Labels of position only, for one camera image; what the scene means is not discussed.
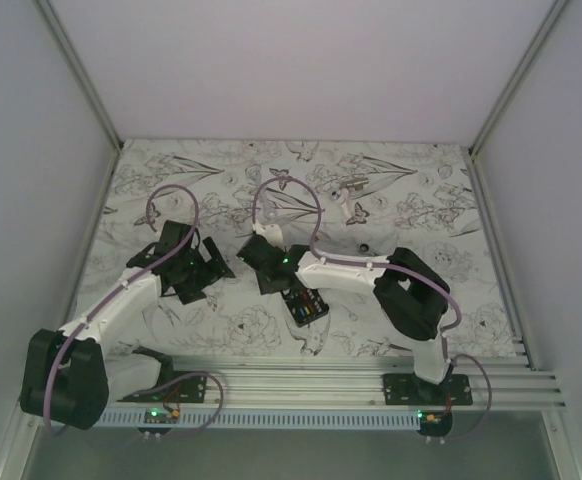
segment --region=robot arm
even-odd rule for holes
[[[167,356],[142,348],[125,357],[109,357],[109,352],[142,310],[169,289],[173,288],[186,304],[204,298],[202,289],[219,278],[234,276],[213,240],[206,238],[202,243],[211,256],[209,261],[204,260],[197,246],[191,248],[189,243],[159,267],[128,282],[144,267],[172,251],[189,229],[189,225],[167,221],[159,242],[129,260],[127,269],[103,299],[120,285],[124,289],[97,311],[90,322],[87,315],[97,307],[89,308],[55,332],[42,329],[33,336],[20,394],[23,411],[42,415],[51,365],[60,347],[81,324],[85,327],[67,350],[56,376],[51,396],[52,420],[80,429],[90,428],[110,401],[169,380],[173,367]]]
[[[414,372],[420,379],[440,384],[447,376],[449,362],[439,323],[447,311],[447,301],[417,280],[408,286],[407,276],[378,264],[393,264],[419,273],[438,286],[449,286],[415,253],[397,248],[390,256],[348,257],[330,255],[345,263],[365,263],[367,267],[328,263],[316,258],[307,246],[293,245],[284,251],[269,243],[269,236],[279,240],[277,229],[263,230],[247,240],[238,256],[256,271],[262,293],[281,292],[294,288],[335,288],[375,297],[389,321],[397,330],[398,344],[414,356]]]

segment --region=black mounting plate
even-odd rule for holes
[[[179,377],[189,372],[174,371],[171,378]],[[171,392],[176,385],[165,388],[149,395],[129,395],[119,400],[121,403],[162,403],[164,397]],[[206,377],[191,377],[180,382],[180,403],[204,403],[204,395],[207,390]],[[171,397],[170,402],[175,403],[175,397]]]
[[[412,373],[387,373],[382,375],[382,391],[387,405],[422,405],[444,407],[446,393],[453,405],[473,405],[469,377],[453,374],[444,381],[444,395],[431,400],[418,392],[417,378]]]

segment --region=gray floor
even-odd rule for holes
[[[476,419],[461,417],[458,431]],[[539,414],[511,413],[493,414],[480,433],[446,445],[426,445],[413,432],[208,430],[144,442],[124,429],[59,439],[41,431],[24,478],[542,480],[557,478],[547,445]]]

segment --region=white enclosure wall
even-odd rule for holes
[[[0,0],[0,443],[28,339],[62,320],[111,158],[33,2]]]
[[[478,160],[542,367],[582,436],[582,0]]]
[[[469,146],[552,0],[53,0],[129,137]]]

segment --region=tabletop surface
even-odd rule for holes
[[[138,313],[115,351],[138,345],[175,355],[400,355],[396,331],[374,298],[321,290],[329,315],[298,328],[279,294],[260,295],[254,272],[236,252],[251,232],[259,181],[289,174],[317,191],[323,223],[318,247],[356,255],[397,246],[415,251],[451,287],[463,312],[449,332],[450,351],[481,357],[515,355],[487,243],[460,148],[367,142],[130,140],[117,167],[80,288],[78,312],[118,279],[126,262],[156,240],[145,205],[160,185],[187,186],[200,203],[200,233],[211,236],[236,274],[205,289],[206,299],[182,305],[162,298]],[[364,178],[351,191],[351,219],[330,200],[343,180]],[[317,219],[312,197],[282,180],[269,185],[285,245],[307,244]],[[264,222],[258,204],[259,219]],[[184,192],[154,202],[156,226],[191,222]],[[444,323],[453,321],[447,312]]]

